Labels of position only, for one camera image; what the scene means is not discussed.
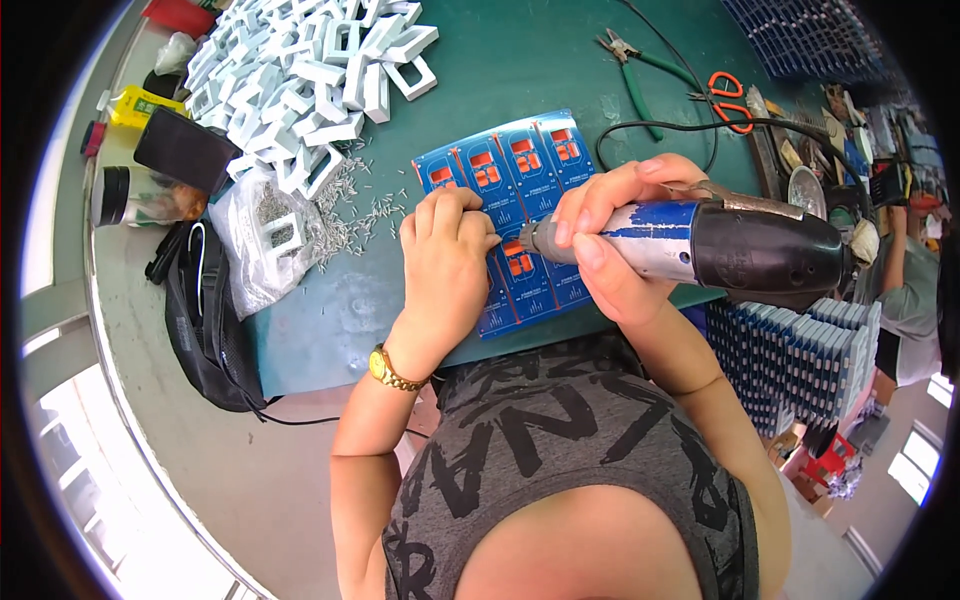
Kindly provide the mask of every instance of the fingernail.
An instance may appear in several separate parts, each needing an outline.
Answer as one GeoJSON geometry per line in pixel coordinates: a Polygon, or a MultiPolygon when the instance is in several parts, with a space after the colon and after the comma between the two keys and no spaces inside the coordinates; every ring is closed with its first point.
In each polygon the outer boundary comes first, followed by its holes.
{"type": "Polygon", "coordinates": [[[577,256],[577,262],[591,271],[596,271],[603,266],[603,249],[590,235],[585,233],[573,235],[573,253],[577,256]]]}
{"type": "Polygon", "coordinates": [[[580,211],[580,216],[577,217],[577,223],[573,226],[573,230],[586,233],[588,227],[590,227],[590,213],[584,208],[580,211]]]}
{"type": "Polygon", "coordinates": [[[636,167],[636,171],[642,175],[650,175],[654,171],[658,171],[663,167],[663,161],[659,158],[651,158],[650,160],[644,160],[639,163],[636,167]]]}
{"type": "Polygon", "coordinates": [[[554,236],[553,241],[556,242],[558,246],[564,246],[570,243],[570,223],[560,221],[557,224],[557,234],[554,236]]]}

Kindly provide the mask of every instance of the green work table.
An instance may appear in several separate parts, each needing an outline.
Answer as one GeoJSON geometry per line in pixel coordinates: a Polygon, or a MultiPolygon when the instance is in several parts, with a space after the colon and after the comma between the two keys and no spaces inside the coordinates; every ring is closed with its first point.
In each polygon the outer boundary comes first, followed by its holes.
{"type": "MultiPolygon", "coordinates": [[[[778,104],[795,104],[800,92],[767,78],[719,0],[636,0],[635,4],[670,38],[705,84],[714,71],[728,71],[745,89],[756,84],[778,104]]],[[[396,196],[401,189],[409,196],[407,212],[413,210],[423,191],[411,158],[517,118],[570,108],[595,154],[592,144],[600,131],[637,119],[619,64],[596,41],[606,28],[640,51],[671,58],[657,36],[615,0],[426,2],[419,23],[440,28],[440,39],[423,52],[439,83],[411,103],[392,87],[392,119],[383,125],[367,121],[362,135],[373,140],[356,154],[370,164],[371,172],[352,173],[360,192],[353,197],[354,204],[361,215],[370,210],[374,196],[396,196]]],[[[705,103],[687,101],[685,93],[692,91],[687,84],[649,64],[631,63],[655,118],[683,125],[709,121],[705,103]]],[[[809,89],[804,95],[818,102],[809,89]]],[[[674,152],[706,163],[712,132],[664,133],[665,139],[655,144],[644,129],[621,130],[605,142],[604,157],[614,166],[674,152]]],[[[741,135],[720,130],[719,153],[710,177],[736,191],[759,193],[750,151],[741,135]]],[[[345,221],[353,218],[352,205],[339,207],[345,221]]],[[[401,218],[394,219],[397,227],[401,218]]],[[[341,252],[325,273],[311,269],[300,288],[247,320],[265,396],[353,383],[367,369],[370,350],[386,338],[403,307],[403,254],[390,226],[389,220],[381,219],[362,256],[341,252]]],[[[685,307],[720,296],[717,290],[682,285],[671,301],[685,307]]],[[[610,326],[595,306],[582,307],[490,340],[471,333],[445,364],[532,348],[610,326]]]]}

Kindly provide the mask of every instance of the watch band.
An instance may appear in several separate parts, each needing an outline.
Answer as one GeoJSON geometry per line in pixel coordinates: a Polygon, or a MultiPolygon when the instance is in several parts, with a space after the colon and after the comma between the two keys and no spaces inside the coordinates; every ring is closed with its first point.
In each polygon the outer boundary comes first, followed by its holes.
{"type": "Polygon", "coordinates": [[[389,385],[392,388],[397,388],[403,390],[404,392],[417,392],[420,388],[425,386],[429,379],[425,381],[410,381],[402,377],[397,377],[393,371],[387,370],[383,374],[383,379],[380,379],[380,383],[384,385],[389,385]]]}
{"type": "Polygon", "coordinates": [[[383,376],[378,379],[378,381],[383,385],[389,385],[392,388],[397,388],[398,390],[403,390],[404,392],[416,392],[429,383],[429,377],[423,381],[411,381],[397,375],[394,372],[394,366],[390,362],[390,354],[387,353],[387,350],[383,349],[382,344],[377,344],[375,351],[378,351],[380,356],[383,357],[383,376]]]}

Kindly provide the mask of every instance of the hand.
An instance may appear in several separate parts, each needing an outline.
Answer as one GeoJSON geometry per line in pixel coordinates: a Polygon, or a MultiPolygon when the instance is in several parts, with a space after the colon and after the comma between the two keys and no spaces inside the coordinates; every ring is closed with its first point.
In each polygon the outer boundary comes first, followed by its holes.
{"type": "Polygon", "coordinates": [[[384,348],[404,378],[428,377],[480,318],[486,254],[501,241],[481,205],[468,188],[440,188],[400,225],[406,302],[384,348]]]}
{"type": "Polygon", "coordinates": [[[890,215],[890,228],[893,230],[894,234],[905,236],[906,206],[891,206],[888,214],[890,215]]]}
{"type": "Polygon", "coordinates": [[[621,325],[650,323],[677,282],[640,277],[613,246],[596,234],[613,210],[626,203],[706,196],[704,192],[671,193],[661,185],[706,178],[687,158],[665,154],[643,162],[632,160],[609,173],[594,175],[561,198],[552,219],[557,222],[557,245],[573,245],[580,276],[608,319],[621,325]]]}

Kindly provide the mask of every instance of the right hand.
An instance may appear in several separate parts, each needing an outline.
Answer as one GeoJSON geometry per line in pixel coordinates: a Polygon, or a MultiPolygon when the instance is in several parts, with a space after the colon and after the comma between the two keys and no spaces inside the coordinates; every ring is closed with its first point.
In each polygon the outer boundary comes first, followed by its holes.
{"type": "Polygon", "coordinates": [[[689,159],[664,154],[643,162],[632,160],[609,173],[594,175],[561,198],[552,219],[557,222],[557,245],[573,245],[580,276],[608,319],[629,326],[650,323],[677,282],[640,277],[597,233],[613,210],[626,203],[706,196],[705,192],[672,193],[662,186],[669,181],[694,183],[705,179],[707,175],[689,159]]]}
{"type": "Polygon", "coordinates": [[[891,206],[890,229],[896,235],[906,235],[906,206],[891,206]]]}

